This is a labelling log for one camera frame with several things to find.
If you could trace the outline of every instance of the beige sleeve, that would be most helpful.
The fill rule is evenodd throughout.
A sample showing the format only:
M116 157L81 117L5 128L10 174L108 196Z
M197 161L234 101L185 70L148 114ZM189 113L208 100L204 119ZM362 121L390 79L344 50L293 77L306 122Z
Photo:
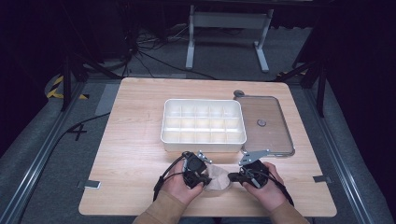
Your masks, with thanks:
M187 206L171 194L160 190L157 200L149 208L140 214L134 224L175 224L180 220L181 215Z
M271 214L270 218L273 224L309 224L306 220L288 201L282 203Z

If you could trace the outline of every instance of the hand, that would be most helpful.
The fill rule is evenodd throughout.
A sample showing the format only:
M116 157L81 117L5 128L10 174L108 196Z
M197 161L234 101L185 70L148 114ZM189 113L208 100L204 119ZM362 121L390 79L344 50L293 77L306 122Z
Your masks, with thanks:
M172 167L167 176L183 172L183 162L184 161L179 161L174 167ZM183 174L169 177L169 179L163 183L162 187L162 190L172 194L186 205L189 205L195 197L201 194L203 189L203 183L198 184L193 189L189 189L186 183L184 183Z
M264 162L263 164L268 167L269 172L274 175L276 180L283 184L283 179L277 173L276 167L269 162ZM243 186L249 193L255 196L269 212L272 212L286 201L285 195L283 195L282 191L275 185L274 181L270 179L268 179L268 183L261 189L256 189L247 182L244 182Z

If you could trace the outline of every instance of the metal frame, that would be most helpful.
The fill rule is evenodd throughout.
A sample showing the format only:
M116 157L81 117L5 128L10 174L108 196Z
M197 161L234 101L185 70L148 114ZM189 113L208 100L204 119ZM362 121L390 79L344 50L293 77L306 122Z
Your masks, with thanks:
M247 13L222 13L222 12L196 12L194 6L190 6L189 22L189 46L187 49L186 68L192 69L194 60L195 27L223 27L242 29L261 29L262 34L258 41L254 42L254 48L260 62L260 67L264 73L269 72L268 63L265 60L262 46L268 33L268 28L274 11L268 10L267 14L247 14Z

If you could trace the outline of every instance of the yellow tape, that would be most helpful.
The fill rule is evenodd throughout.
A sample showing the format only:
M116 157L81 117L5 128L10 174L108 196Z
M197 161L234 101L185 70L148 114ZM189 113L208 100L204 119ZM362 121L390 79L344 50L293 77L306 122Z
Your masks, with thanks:
M57 93L56 90L58 89L58 87L61 85L61 82L64 81L64 76L59 75L58 78L56 78L55 82L53 83L49 93L47 93L47 98L59 98L59 99L63 99L64 95L61 93ZM90 98L89 94L81 94L78 99L81 100L88 100Z

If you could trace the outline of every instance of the wooden table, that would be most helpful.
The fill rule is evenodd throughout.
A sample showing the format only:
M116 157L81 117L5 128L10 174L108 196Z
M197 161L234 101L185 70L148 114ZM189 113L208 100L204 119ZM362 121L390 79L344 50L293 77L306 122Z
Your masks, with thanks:
M113 105L90 174L99 189L85 189L79 212L83 215L137 216L152 202L160 175L181 154L163 149L163 107L168 99L233 99L233 91L278 99L290 130L295 154L262 158L276 165L305 217L333 217L336 208L322 175L289 87L284 83L187 79L125 78ZM214 164L237 172L242 154L206 153ZM224 192L204 191L188 207L186 217L266 216L260 204L239 183Z

